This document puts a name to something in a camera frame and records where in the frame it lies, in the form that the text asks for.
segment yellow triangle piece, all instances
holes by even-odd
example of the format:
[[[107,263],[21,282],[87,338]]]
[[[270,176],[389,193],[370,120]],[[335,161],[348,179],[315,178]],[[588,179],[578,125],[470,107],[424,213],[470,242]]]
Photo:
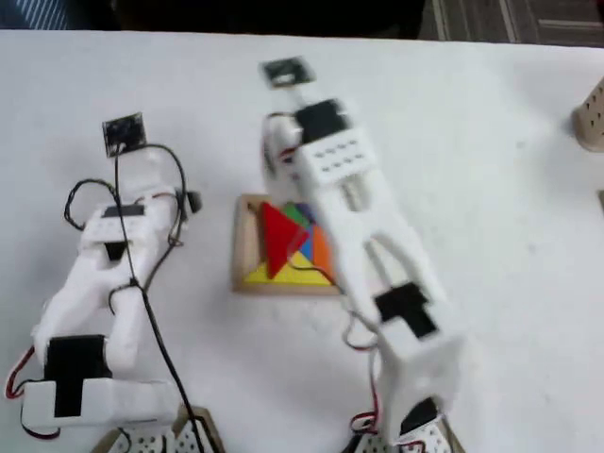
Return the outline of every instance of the yellow triangle piece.
[[[301,252],[295,252],[292,256],[292,263],[297,267],[313,267],[312,263]],[[309,286],[331,286],[319,271],[298,271],[286,263],[272,280],[268,277],[266,270],[266,261],[262,262],[258,268],[249,274],[244,280],[245,283],[268,283],[277,285],[309,285]]]

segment robotic arm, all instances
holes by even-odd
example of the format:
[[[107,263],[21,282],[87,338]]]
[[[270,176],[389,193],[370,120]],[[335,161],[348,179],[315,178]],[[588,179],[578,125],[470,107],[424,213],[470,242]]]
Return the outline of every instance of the robotic arm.
[[[112,122],[117,132],[127,132],[117,134],[119,144],[127,144],[133,130],[141,132],[132,127],[136,121],[142,128],[140,115]],[[106,129],[106,144],[111,131],[116,135],[115,128]],[[133,150],[141,147],[132,144]],[[65,284],[45,304],[32,332],[43,379],[25,385],[23,423],[29,428],[168,427],[176,419],[179,398],[174,384],[124,378],[134,368],[147,316],[142,287],[154,274],[168,246],[166,239],[186,218],[178,191],[185,188],[177,190],[162,177],[167,156],[157,149],[162,147],[120,152],[123,182],[115,194],[119,206],[114,200],[97,207],[83,226],[66,208],[66,218],[82,234]],[[118,159],[109,148],[108,156]],[[74,195],[72,191],[68,206]],[[114,314],[109,335],[80,334],[108,304]]]
[[[316,84],[300,59],[263,69],[273,88],[293,91],[297,101],[267,119],[262,152],[269,194],[277,203],[308,203],[327,234],[336,280],[377,336],[383,409],[375,428],[393,445],[450,408],[462,345],[455,313],[417,233],[398,210],[372,144],[344,105],[313,95]],[[367,254],[376,257],[373,241],[410,278],[375,298],[363,267]]]

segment blue puzzle piece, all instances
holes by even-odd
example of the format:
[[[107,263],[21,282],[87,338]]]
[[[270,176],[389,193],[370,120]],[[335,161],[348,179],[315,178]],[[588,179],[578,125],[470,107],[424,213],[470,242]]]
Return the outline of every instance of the blue puzzle piece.
[[[309,233],[309,238],[300,247],[300,252],[302,252],[302,255],[304,255],[310,262],[312,262],[312,230],[312,227],[306,230]]]

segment green puzzle piece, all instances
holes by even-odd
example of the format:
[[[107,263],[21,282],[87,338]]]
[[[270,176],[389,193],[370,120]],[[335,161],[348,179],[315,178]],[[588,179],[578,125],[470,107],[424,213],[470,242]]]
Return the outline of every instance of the green puzzle piece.
[[[310,225],[309,219],[307,219],[302,212],[298,210],[294,203],[288,203],[281,210],[288,218],[302,226],[304,229]]]

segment orange puzzle piece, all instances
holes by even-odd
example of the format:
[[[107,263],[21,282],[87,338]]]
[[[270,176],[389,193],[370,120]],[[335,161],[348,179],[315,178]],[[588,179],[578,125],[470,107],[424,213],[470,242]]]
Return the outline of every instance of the orange puzzle piece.
[[[323,230],[317,225],[312,226],[312,261],[316,267],[323,269],[333,279],[331,253]]]

